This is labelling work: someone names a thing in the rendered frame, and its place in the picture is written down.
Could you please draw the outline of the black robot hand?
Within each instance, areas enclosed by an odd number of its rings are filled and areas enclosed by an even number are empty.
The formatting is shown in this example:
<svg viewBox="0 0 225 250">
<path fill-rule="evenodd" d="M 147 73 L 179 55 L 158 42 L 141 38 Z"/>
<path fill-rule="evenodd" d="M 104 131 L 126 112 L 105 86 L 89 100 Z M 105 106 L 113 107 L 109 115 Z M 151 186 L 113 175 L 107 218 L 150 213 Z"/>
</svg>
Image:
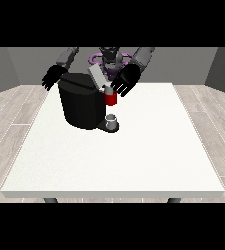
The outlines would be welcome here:
<svg viewBox="0 0 225 250">
<path fill-rule="evenodd" d="M 136 64 L 128 64 L 111 83 L 111 87 L 125 97 L 137 84 L 141 76 L 140 68 Z"/>
<path fill-rule="evenodd" d="M 42 78 L 42 86 L 49 91 L 52 86 L 60 80 L 60 77 L 68 71 L 58 65 L 51 66 L 46 75 Z"/>
</svg>

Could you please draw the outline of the black coffee machine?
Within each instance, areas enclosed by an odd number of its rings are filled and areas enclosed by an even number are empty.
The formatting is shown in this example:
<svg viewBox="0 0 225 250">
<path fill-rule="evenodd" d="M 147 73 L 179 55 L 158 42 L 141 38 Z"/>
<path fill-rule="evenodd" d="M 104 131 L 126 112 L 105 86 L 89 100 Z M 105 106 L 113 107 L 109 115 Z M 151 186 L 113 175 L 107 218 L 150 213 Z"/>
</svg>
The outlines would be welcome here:
<svg viewBox="0 0 225 250">
<path fill-rule="evenodd" d="M 58 89 L 67 123 L 85 130 L 119 130 L 118 121 L 115 129 L 106 128 L 105 90 L 98 90 L 89 74 L 67 72 L 60 77 Z"/>
</svg>

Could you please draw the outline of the pale grey machine lid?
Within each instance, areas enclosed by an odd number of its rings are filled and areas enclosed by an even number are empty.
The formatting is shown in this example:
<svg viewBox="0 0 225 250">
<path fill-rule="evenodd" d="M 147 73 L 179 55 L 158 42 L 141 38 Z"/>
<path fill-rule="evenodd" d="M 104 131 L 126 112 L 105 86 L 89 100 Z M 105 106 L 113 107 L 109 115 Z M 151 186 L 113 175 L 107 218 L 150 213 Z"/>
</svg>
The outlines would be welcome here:
<svg viewBox="0 0 225 250">
<path fill-rule="evenodd" d="M 104 76 L 104 74 L 102 73 L 100 67 L 97 64 L 94 64 L 92 66 L 90 66 L 87 69 L 89 75 L 91 76 L 96 88 L 98 90 L 101 90 L 103 88 L 103 86 L 106 84 L 107 80 Z"/>
</svg>

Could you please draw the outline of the red pod holder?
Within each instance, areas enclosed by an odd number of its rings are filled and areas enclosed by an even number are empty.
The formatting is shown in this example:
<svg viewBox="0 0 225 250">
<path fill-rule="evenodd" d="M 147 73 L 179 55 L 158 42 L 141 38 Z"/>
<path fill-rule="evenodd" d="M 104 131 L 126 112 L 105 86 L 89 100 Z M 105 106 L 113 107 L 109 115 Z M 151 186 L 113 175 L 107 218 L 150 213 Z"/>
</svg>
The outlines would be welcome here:
<svg viewBox="0 0 225 250">
<path fill-rule="evenodd" d="M 112 94 L 104 94 L 105 105 L 114 106 L 117 104 L 117 92 L 113 92 Z"/>
</svg>

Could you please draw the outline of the small grey cup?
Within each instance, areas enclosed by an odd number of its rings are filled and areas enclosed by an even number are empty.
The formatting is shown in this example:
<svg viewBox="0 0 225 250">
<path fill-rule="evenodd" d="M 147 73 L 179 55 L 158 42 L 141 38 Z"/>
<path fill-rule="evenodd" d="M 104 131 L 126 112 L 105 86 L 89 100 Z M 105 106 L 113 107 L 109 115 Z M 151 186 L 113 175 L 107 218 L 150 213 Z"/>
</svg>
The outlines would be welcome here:
<svg viewBox="0 0 225 250">
<path fill-rule="evenodd" d="M 105 121 L 106 121 L 106 128 L 109 130 L 113 130 L 116 128 L 117 126 L 117 118 L 114 114 L 108 114 L 105 117 Z"/>
</svg>

